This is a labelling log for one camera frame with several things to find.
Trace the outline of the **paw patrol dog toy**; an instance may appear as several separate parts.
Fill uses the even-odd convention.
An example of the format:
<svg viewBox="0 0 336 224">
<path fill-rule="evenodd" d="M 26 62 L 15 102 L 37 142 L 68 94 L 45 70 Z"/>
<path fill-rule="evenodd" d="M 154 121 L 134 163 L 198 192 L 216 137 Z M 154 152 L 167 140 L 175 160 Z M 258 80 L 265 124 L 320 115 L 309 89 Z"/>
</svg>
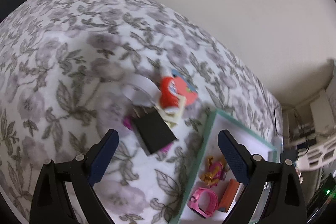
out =
<svg viewBox="0 0 336 224">
<path fill-rule="evenodd" d="M 226 178 L 227 161 L 224 156 L 215 158 L 209 156 L 206 160 L 206 171 L 201 174 L 200 180 L 209 188 L 215 187 Z"/>
</svg>

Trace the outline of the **orange blue toy block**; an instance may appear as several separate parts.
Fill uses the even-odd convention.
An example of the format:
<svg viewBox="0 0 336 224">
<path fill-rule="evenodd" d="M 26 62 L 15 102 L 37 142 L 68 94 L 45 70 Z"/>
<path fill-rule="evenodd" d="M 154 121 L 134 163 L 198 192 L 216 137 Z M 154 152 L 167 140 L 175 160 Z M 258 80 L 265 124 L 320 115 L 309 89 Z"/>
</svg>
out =
<svg viewBox="0 0 336 224">
<path fill-rule="evenodd" d="M 240 183 L 235 179 L 230 179 L 230 182 L 222 196 L 221 201 L 219 202 L 218 211 L 227 213 L 230 209 L 232 202 L 236 196 L 236 193 L 238 192 Z"/>
</svg>

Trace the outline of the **pink kids watch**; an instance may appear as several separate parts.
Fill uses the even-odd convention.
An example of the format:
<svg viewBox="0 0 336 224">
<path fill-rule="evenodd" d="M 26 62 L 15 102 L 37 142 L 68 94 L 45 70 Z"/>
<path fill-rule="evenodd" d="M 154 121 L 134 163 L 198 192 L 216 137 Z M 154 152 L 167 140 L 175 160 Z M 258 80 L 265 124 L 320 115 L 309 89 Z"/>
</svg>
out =
<svg viewBox="0 0 336 224">
<path fill-rule="evenodd" d="M 214 215 L 218 204 L 218 196 L 213 190 L 199 187 L 191 194 L 187 206 L 201 218 L 207 219 Z"/>
</svg>

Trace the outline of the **black charger cube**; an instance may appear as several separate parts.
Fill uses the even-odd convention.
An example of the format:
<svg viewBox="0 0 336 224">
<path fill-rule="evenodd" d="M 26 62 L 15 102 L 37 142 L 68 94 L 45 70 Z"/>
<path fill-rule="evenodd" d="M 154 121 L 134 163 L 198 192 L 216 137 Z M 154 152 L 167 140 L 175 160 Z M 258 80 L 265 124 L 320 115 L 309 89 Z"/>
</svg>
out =
<svg viewBox="0 0 336 224">
<path fill-rule="evenodd" d="M 156 109 L 132 117 L 131 122 L 135 131 L 140 135 L 149 155 L 160 151 L 177 140 Z"/>
</svg>

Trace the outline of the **cream plastic comb clip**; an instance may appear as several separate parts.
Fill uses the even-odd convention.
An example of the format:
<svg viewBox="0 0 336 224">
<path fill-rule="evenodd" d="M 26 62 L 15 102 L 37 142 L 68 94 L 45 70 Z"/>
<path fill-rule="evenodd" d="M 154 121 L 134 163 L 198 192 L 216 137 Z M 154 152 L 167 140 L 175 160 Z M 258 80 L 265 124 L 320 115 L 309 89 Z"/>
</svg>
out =
<svg viewBox="0 0 336 224">
<path fill-rule="evenodd" d="M 186 97 L 178 95 L 178 107 L 169 110 L 163 110 L 161 106 L 155 106 L 161 118 L 169 126 L 170 129 L 175 127 L 182 118 L 186 106 Z"/>
</svg>

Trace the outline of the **white tape roll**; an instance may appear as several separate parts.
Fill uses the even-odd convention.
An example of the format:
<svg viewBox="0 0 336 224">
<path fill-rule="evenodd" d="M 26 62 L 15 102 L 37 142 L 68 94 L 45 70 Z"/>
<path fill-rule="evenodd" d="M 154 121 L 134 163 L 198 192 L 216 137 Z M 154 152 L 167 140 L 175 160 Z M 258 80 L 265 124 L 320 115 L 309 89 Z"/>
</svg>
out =
<svg viewBox="0 0 336 224">
<path fill-rule="evenodd" d="M 121 92 L 135 106 L 154 106 L 161 97 L 161 91 L 157 85 L 138 74 L 130 74 L 123 79 Z"/>
</svg>

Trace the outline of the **coral blue toy case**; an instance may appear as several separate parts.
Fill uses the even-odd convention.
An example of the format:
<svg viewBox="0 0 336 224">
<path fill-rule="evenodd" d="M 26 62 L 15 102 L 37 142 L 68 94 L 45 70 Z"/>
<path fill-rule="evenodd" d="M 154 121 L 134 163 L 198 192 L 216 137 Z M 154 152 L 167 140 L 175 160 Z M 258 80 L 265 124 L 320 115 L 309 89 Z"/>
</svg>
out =
<svg viewBox="0 0 336 224">
<path fill-rule="evenodd" d="M 186 98 L 186 106 L 192 105 L 198 99 L 196 88 L 192 86 L 176 69 L 172 69 L 177 93 Z"/>
</svg>

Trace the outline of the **red stain remover bottle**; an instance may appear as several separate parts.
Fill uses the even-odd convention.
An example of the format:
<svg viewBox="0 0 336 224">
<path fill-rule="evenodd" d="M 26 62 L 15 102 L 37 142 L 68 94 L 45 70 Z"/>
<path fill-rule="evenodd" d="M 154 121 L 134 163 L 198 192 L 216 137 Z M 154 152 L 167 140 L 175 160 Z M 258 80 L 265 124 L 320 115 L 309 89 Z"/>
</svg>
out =
<svg viewBox="0 0 336 224">
<path fill-rule="evenodd" d="M 175 114 L 179 110 L 179 98 L 172 76 L 165 76 L 160 84 L 161 98 L 159 104 L 167 114 Z"/>
</svg>

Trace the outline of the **white shelf unit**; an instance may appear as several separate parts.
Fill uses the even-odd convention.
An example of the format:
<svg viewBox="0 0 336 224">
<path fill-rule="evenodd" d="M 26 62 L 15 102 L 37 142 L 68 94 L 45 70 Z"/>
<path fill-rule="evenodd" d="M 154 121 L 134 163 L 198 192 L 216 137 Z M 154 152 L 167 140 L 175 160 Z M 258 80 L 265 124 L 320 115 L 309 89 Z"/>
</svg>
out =
<svg viewBox="0 0 336 224">
<path fill-rule="evenodd" d="M 325 89 L 296 105 L 282 104 L 282 137 L 287 147 L 306 139 L 317 141 L 335 133 L 335 119 Z"/>
</svg>

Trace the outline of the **white lattice basket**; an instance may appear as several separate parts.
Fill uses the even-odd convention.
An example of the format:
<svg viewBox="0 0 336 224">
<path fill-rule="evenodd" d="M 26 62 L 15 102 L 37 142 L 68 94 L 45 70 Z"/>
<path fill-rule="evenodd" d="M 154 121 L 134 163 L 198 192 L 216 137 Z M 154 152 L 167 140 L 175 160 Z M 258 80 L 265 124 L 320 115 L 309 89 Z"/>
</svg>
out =
<svg viewBox="0 0 336 224">
<path fill-rule="evenodd" d="M 296 148 L 296 166 L 301 171 L 320 169 L 335 161 L 335 130 L 328 133 L 314 133 L 292 141 L 288 148 Z"/>
</svg>

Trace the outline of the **floral grey white blanket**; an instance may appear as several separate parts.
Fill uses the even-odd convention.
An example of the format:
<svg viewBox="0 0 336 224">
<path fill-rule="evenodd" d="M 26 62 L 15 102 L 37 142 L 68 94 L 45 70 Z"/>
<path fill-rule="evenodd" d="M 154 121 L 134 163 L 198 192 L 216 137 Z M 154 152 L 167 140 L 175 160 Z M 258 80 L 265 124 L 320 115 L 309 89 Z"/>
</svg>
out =
<svg viewBox="0 0 336 224">
<path fill-rule="evenodd" d="M 179 71 L 198 99 L 173 127 L 168 153 L 147 156 L 123 125 L 123 79 L 159 83 Z M 280 130 L 276 98 L 213 36 L 154 0 L 27 0 L 1 23 L 1 189 L 28 222 L 39 172 L 111 128 L 120 145 L 98 196 L 116 223 L 167 223 L 179 205 L 210 111 L 224 110 L 267 141 Z"/>
</svg>

